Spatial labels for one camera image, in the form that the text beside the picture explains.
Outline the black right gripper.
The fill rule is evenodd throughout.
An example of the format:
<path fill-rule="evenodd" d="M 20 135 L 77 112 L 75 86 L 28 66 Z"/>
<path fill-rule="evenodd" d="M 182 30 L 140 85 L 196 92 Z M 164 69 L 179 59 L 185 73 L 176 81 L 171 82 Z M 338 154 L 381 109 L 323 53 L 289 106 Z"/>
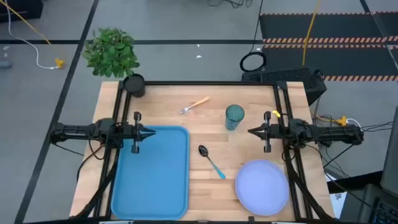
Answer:
<path fill-rule="evenodd" d="M 271 124 L 271 112 L 266 111 L 264 113 L 265 124 L 262 123 L 259 127 L 248 129 L 248 132 L 259 137 L 262 141 L 265 140 L 264 152 L 271 152 L 270 139 L 282 139 L 283 127 L 281 124 Z"/>

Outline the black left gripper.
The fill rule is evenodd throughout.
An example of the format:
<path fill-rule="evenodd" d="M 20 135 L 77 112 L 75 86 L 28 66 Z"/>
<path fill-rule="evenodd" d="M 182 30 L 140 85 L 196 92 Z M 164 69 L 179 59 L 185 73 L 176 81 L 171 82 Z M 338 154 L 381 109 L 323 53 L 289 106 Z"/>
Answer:
<path fill-rule="evenodd" d="M 134 142 L 131 146 L 131 152 L 133 154 L 139 153 L 139 143 L 138 141 L 143 141 L 145 138 L 155 135 L 155 131 L 148 129 L 143 125 L 140 125 L 141 114 L 138 111 L 134 112 L 134 124 L 128 124 L 127 122 L 122 122 L 121 128 L 121 142 L 119 148 L 122 149 L 124 146 L 125 139 L 133 139 Z M 139 131 L 143 131 L 146 134 L 139 134 Z"/>

